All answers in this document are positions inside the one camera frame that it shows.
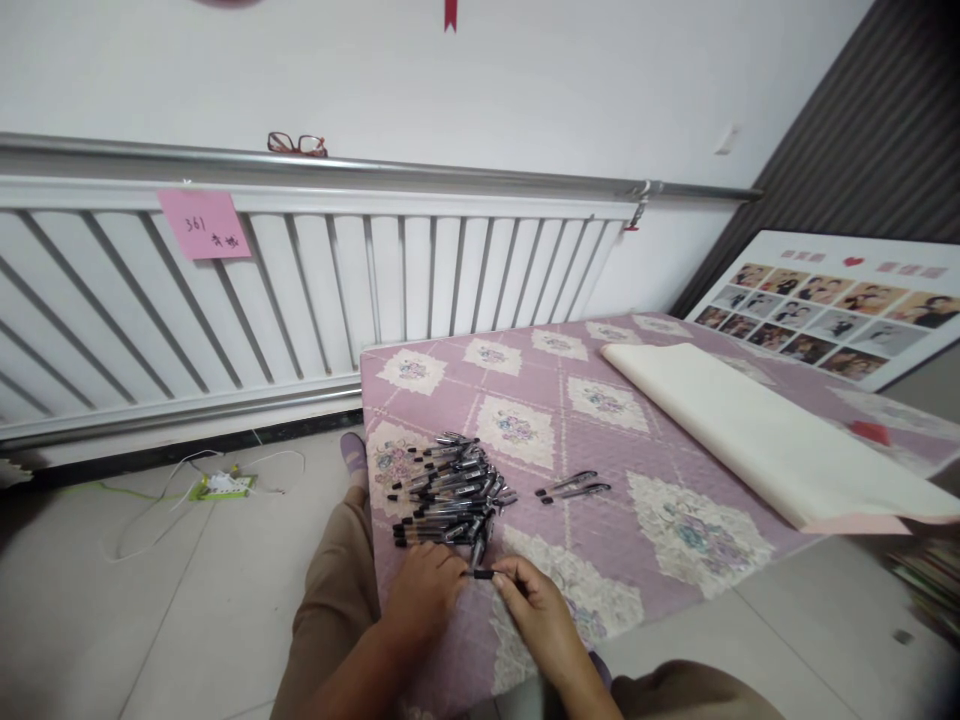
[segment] wall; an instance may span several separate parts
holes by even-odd
[[[960,423],[960,345],[954,345],[926,365],[883,391],[887,397]]]
[[[443,5],[5,0],[0,130],[749,186],[870,0]],[[668,308],[733,210],[652,207],[588,312]]]
[[[671,312],[686,315],[760,229],[960,242],[956,14],[877,0]],[[884,391],[960,421],[960,347]]]

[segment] radiator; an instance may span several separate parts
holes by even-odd
[[[0,178],[0,441],[356,387],[371,346],[579,319],[633,212],[204,185],[252,257],[191,261],[162,186]]]

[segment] red eyeglasses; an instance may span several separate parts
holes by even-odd
[[[270,152],[300,153],[313,157],[327,157],[329,153],[323,146],[323,138],[313,135],[301,135],[297,144],[286,133],[270,133],[267,135],[267,150]]]

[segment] photo board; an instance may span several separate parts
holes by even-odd
[[[686,319],[879,390],[960,338],[960,246],[761,230]]]

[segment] white cable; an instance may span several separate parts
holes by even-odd
[[[186,513],[184,513],[183,515],[181,515],[180,517],[178,517],[178,518],[177,518],[176,520],[174,520],[162,533],[160,533],[160,535],[157,536],[157,538],[156,538],[152,543],[150,543],[150,544],[147,545],[146,547],[141,548],[141,549],[137,550],[136,552],[132,552],[132,553],[130,553],[129,555],[120,555],[120,554],[119,554],[119,553],[120,553],[120,547],[123,545],[123,538],[126,536],[127,531],[130,530],[130,527],[131,527],[137,520],[139,520],[139,519],[142,518],[144,515],[146,515],[151,509],[153,509],[153,507],[154,507],[157,503],[159,503],[161,500],[164,499],[164,497],[165,497],[166,494],[167,494],[167,490],[170,489],[170,485],[171,485],[171,483],[173,482],[173,477],[174,477],[174,475],[177,474],[177,471],[180,470],[181,466],[182,466],[185,462],[189,462],[189,460],[190,460],[191,458],[195,458],[195,457],[197,457],[197,455],[203,455],[204,453],[211,453],[211,454],[213,454],[213,455],[218,455],[218,456],[222,456],[222,455],[223,455],[222,452],[218,452],[217,450],[201,450],[200,452],[195,452],[195,453],[193,453],[192,455],[187,455],[187,457],[183,458],[180,462],[178,462],[177,465],[176,465],[176,467],[173,468],[173,472],[171,472],[171,473],[170,473],[170,476],[167,478],[167,484],[164,486],[163,492],[160,493],[160,496],[159,496],[158,498],[156,498],[153,502],[151,502],[149,505],[147,505],[147,507],[145,507],[140,513],[138,513],[138,514],[135,515],[133,518],[131,518],[130,521],[129,521],[126,525],[123,526],[123,530],[120,531],[120,537],[117,538],[117,547],[116,547],[116,552],[114,553],[114,554],[116,555],[116,557],[109,557],[109,556],[107,555],[107,552],[106,552],[106,550],[105,550],[104,547],[103,547],[103,536],[100,537],[100,541],[99,541],[100,553],[101,553],[101,555],[103,555],[103,559],[104,559],[104,560],[106,560],[108,563],[114,564],[114,563],[118,563],[118,562],[123,562],[124,560],[129,560],[129,559],[132,558],[132,557],[136,557],[136,556],[139,555],[140,553],[146,552],[146,551],[149,550],[150,548],[154,547],[158,542],[160,542],[168,532],[170,532],[171,530],[173,530],[173,528],[176,526],[176,524],[177,524],[178,522],[180,522],[184,517],[186,517],[187,515],[190,514],[189,512],[186,512]],[[197,472],[200,472],[193,463],[190,463],[190,466],[193,467],[194,470],[197,470]]]
[[[203,479],[203,472],[202,472],[196,465],[194,465],[194,464],[193,464],[192,462],[190,462],[190,461],[191,461],[192,458],[195,458],[195,457],[197,457],[198,455],[203,455],[203,454],[211,454],[211,455],[216,455],[216,456],[218,456],[218,457],[222,457],[222,456],[223,456],[223,453],[222,453],[222,452],[218,452],[218,451],[216,451],[216,450],[201,450],[201,451],[199,451],[199,452],[193,453],[192,455],[187,455],[187,457],[183,458],[180,462],[178,462],[178,463],[176,464],[176,466],[173,468],[173,472],[171,472],[171,473],[170,473],[170,476],[167,478],[167,484],[164,486],[163,492],[160,493],[160,496],[157,497],[156,499],[154,499],[154,500],[153,500],[149,505],[147,505],[147,507],[145,507],[139,514],[135,515],[135,516],[123,527],[123,529],[120,531],[120,537],[117,539],[117,547],[116,547],[116,553],[115,553],[115,554],[117,555],[117,557],[109,557],[109,556],[107,555],[106,549],[103,547],[103,537],[101,536],[100,541],[99,541],[99,545],[100,545],[100,553],[101,553],[101,555],[103,556],[103,559],[104,559],[104,560],[106,560],[106,561],[107,561],[108,563],[110,563],[110,564],[115,564],[115,563],[123,562],[124,560],[129,560],[130,558],[136,557],[137,555],[140,555],[141,553],[145,553],[147,550],[150,550],[151,548],[155,547],[157,543],[159,543],[161,540],[163,540],[164,537],[166,537],[167,533],[169,533],[171,530],[173,530],[174,527],[176,527],[177,523],[179,523],[183,518],[185,518],[187,515],[190,514],[189,511],[188,511],[188,512],[185,512],[185,513],[183,513],[182,515],[180,515],[180,517],[178,517],[176,520],[174,520],[172,523],[170,523],[170,525],[169,525],[162,533],[160,533],[160,535],[158,535],[157,538],[156,538],[152,543],[150,543],[150,544],[147,545],[146,547],[140,548],[139,550],[136,550],[135,552],[132,552],[132,553],[130,553],[130,554],[128,554],[128,555],[122,555],[122,556],[119,555],[120,547],[123,545],[123,538],[126,536],[126,534],[127,534],[127,532],[129,531],[130,527],[131,527],[137,520],[139,520],[139,519],[142,518],[144,515],[146,515],[157,503],[159,503],[161,500],[163,500],[163,499],[166,497],[166,495],[167,495],[167,490],[170,489],[170,485],[171,485],[172,482],[173,482],[174,476],[177,474],[177,472],[179,472],[180,468],[183,466],[184,463],[188,463],[188,464],[190,465],[190,467],[192,467],[194,470],[196,470],[197,473],[200,474],[200,478],[198,478],[197,480],[194,480],[194,481],[190,484],[190,487],[187,488],[187,491],[181,496],[181,498],[177,501],[177,503],[176,503],[172,508],[170,508],[170,511],[169,511],[169,512],[173,512],[173,511],[176,510],[178,507],[180,507],[180,505],[183,503],[183,501],[186,500],[186,499],[190,496],[190,493],[193,491],[193,488],[196,487],[197,483],[200,482],[200,480]],[[273,454],[271,454],[271,455],[267,455],[266,457],[258,458],[258,459],[256,459],[256,460],[254,460],[253,462],[251,462],[251,463],[249,463],[249,464],[247,464],[247,465],[244,465],[244,466],[242,466],[242,467],[244,467],[244,468],[250,468],[250,467],[253,467],[254,465],[256,465],[257,463],[261,463],[261,462],[263,462],[263,461],[265,461],[265,460],[270,460],[271,458],[275,458],[275,457],[277,457],[278,455],[299,455],[299,456],[300,456],[300,474],[303,475],[303,474],[306,472],[306,469],[307,469],[307,458],[306,458],[306,456],[304,456],[304,454],[303,454],[302,452],[299,452],[299,451],[297,451],[297,450],[281,450],[280,452],[275,452],[275,453],[273,453]],[[238,489],[238,490],[249,490],[251,494],[257,494],[257,493],[254,492],[254,490],[253,490],[252,488],[248,488],[247,486],[241,485],[240,483],[237,483],[236,485],[237,485],[237,489]],[[269,488],[268,488],[267,491],[266,491],[266,493],[267,493],[268,495],[273,495],[273,494],[283,495],[283,494],[286,493],[286,491],[285,491],[285,490],[273,490],[273,489],[269,489]]]
[[[241,470],[243,470],[244,468],[250,468],[256,465],[257,463],[263,462],[264,460],[269,460],[270,458],[275,458],[278,455],[299,455],[300,456],[300,474],[303,475],[307,471],[307,458],[306,456],[304,456],[302,452],[299,452],[297,450],[281,450],[280,452],[275,452],[272,455],[267,455],[266,457],[258,458],[254,460],[252,463],[248,463],[247,465],[242,465],[238,467]],[[256,491],[254,491],[253,488],[248,488],[248,489],[253,495],[259,494]],[[273,488],[266,488],[265,492],[267,495],[286,495],[287,493],[286,490],[275,490]]]

